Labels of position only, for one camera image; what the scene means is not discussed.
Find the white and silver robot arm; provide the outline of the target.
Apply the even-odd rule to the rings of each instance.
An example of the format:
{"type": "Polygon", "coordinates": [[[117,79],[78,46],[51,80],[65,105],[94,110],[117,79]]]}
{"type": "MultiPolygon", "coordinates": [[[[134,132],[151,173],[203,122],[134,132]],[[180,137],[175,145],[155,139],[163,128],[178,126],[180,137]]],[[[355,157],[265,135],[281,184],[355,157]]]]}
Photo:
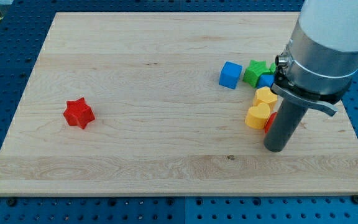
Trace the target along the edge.
{"type": "Polygon", "coordinates": [[[280,114],[313,109],[330,116],[358,71],[358,0],[307,0],[284,51],[272,91],[280,114]]]}

